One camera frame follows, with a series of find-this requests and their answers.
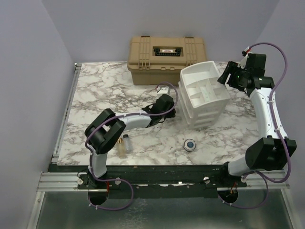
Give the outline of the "white plastic drawer organizer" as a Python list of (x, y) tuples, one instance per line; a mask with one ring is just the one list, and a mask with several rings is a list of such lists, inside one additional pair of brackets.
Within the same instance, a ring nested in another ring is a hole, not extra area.
[(180, 72), (178, 86), (181, 113), (188, 129), (209, 127), (216, 123), (230, 100), (225, 85), (218, 82), (215, 62), (200, 62)]

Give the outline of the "black cap clear bottle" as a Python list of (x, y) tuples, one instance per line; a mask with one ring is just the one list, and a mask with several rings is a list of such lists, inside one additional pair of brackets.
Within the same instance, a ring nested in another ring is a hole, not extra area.
[(132, 152), (132, 143), (131, 143), (131, 140), (130, 140), (128, 134), (123, 135), (123, 142), (125, 145), (126, 152), (131, 153)]

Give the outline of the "gold cap lotion bottle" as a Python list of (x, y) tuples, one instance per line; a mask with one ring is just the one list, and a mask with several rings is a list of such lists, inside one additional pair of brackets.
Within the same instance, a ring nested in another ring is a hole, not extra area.
[(119, 138), (116, 144), (118, 157), (124, 158), (126, 157), (126, 148), (122, 138)]

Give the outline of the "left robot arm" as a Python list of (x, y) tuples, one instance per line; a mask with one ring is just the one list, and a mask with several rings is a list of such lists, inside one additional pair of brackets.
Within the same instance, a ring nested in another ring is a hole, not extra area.
[(94, 188), (105, 184), (108, 152), (115, 146), (122, 133), (136, 128), (149, 128), (162, 120), (175, 117), (174, 100), (167, 94), (161, 95), (155, 103), (138, 112), (117, 114), (105, 109), (85, 130), (85, 147), (90, 150), (89, 183)]

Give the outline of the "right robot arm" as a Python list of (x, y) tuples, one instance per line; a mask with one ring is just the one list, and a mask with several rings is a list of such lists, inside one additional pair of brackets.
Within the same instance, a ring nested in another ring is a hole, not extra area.
[(246, 150), (245, 156), (225, 165), (220, 183), (229, 187), (237, 176), (255, 170), (281, 170), (296, 150), (296, 141), (285, 132), (277, 111), (274, 81), (265, 76), (265, 54), (247, 53), (240, 63), (230, 61), (218, 78), (221, 84), (245, 92), (250, 98), (258, 122), (259, 139)]

